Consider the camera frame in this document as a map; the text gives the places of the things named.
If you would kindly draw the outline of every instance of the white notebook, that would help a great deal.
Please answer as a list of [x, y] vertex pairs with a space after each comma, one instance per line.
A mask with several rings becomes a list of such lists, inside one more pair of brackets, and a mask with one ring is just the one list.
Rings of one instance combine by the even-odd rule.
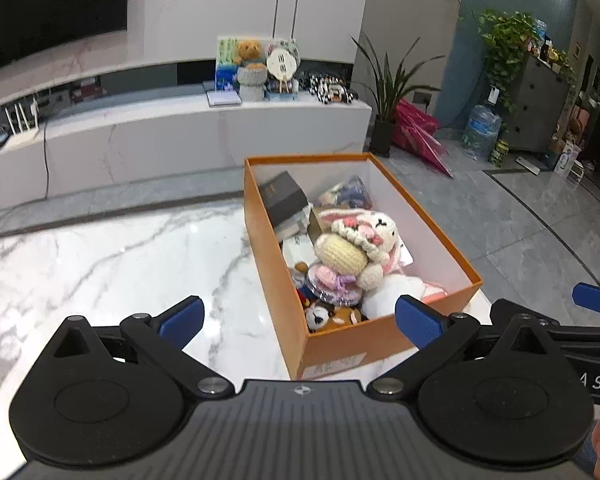
[[242, 102], [235, 90], [209, 91], [206, 93], [206, 99], [210, 107], [237, 106]]

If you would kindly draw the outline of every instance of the white marble tabletop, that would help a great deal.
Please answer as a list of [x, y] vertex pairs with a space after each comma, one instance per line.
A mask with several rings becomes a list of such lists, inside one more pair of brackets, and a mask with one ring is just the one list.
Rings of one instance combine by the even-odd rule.
[[[206, 319], [186, 353], [236, 390], [245, 378], [288, 380], [241, 201], [0, 240], [0, 479], [24, 462], [9, 426], [11, 398], [66, 316], [114, 325], [135, 312], [158, 314], [191, 294], [204, 301]], [[489, 310], [478, 292], [466, 311], [488, 323]], [[414, 351], [332, 378], [366, 386]]]

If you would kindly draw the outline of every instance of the crocheted bunny doll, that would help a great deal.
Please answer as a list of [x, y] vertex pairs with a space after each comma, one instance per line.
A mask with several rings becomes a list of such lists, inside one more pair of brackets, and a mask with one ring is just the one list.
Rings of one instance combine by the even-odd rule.
[[331, 222], [331, 233], [321, 235], [314, 250], [318, 259], [343, 276], [353, 276], [356, 285], [371, 290], [397, 267], [398, 231], [384, 213], [365, 209], [323, 211], [320, 218]]

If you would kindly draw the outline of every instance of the gray cabinet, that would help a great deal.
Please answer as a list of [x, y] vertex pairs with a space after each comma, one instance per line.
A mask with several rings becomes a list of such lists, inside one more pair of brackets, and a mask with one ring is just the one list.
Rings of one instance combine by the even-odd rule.
[[514, 150], [544, 152], [568, 92], [566, 81], [543, 62], [529, 56], [522, 76], [510, 92], [516, 110], [504, 117], [507, 132], [502, 139]]

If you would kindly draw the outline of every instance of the yellow knitted body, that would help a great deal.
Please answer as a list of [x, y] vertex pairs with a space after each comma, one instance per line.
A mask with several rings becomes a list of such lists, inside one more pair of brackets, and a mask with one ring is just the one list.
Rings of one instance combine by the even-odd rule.
[[358, 276], [369, 261], [365, 251], [335, 234], [320, 236], [314, 248], [320, 261], [339, 274]]

